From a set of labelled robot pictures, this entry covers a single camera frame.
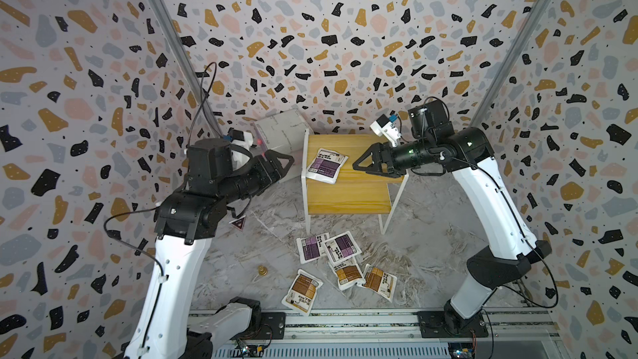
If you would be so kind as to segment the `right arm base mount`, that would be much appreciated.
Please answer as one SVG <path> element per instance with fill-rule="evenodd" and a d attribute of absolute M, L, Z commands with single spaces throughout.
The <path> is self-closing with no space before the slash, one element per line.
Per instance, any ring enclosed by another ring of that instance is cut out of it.
<path fill-rule="evenodd" d="M 422 338 L 488 337 L 487 322 L 480 314 L 464 319 L 454 310 L 417 312 L 417 325 Z"/>

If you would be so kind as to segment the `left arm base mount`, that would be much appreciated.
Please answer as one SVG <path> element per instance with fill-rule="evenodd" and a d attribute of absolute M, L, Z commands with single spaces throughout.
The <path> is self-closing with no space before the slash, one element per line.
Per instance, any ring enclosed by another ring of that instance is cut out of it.
<path fill-rule="evenodd" d="M 286 321 L 285 312 L 261 312 L 258 316 L 252 316 L 247 330 L 233 335 L 231 340 L 282 340 Z"/>

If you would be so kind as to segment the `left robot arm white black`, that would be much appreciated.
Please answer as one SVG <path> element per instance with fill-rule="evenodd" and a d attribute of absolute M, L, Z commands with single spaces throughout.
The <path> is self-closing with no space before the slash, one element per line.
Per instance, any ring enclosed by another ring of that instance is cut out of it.
<path fill-rule="evenodd" d="M 226 139 L 204 139 L 187 150 L 185 181 L 153 211 L 156 251 L 140 320 L 123 358 L 211 358 L 231 340 L 264 329 L 259 301 L 236 297 L 188 326 L 189 309 L 204 257 L 231 204 L 259 196 L 292 168 L 292 156 L 268 150 L 258 156 Z"/>

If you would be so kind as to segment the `two-tier wooden white shelf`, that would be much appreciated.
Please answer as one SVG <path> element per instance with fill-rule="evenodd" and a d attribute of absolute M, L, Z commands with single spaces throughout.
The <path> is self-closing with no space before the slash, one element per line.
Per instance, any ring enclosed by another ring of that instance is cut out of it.
<path fill-rule="evenodd" d="M 316 135 L 305 131 L 302 155 L 302 197 L 304 226 L 311 232 L 313 215 L 375 214 L 380 232 L 385 234 L 400 201 L 409 176 L 391 179 L 355 171 L 353 161 L 381 138 L 375 135 Z M 320 149 L 347 156 L 337 182 L 326 184 L 307 178 L 307 169 Z"/>

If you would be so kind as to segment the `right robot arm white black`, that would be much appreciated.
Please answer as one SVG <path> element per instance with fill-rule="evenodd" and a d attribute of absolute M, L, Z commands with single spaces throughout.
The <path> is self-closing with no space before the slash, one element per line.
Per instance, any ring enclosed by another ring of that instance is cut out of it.
<path fill-rule="evenodd" d="M 445 327 L 461 334 L 501 287 L 522 279 L 533 264 L 552 252 L 525 224 L 504 186 L 493 148 L 475 127 L 456 131 L 448 107 L 438 98 L 409 110 L 413 141 L 402 143 L 394 116 L 379 116 L 371 125 L 384 143 L 371 145 L 353 168 L 369 175 L 400 178 L 409 171 L 438 164 L 452 175 L 470 199 L 488 238 L 488 246 L 467 262 L 468 276 L 443 309 Z"/>

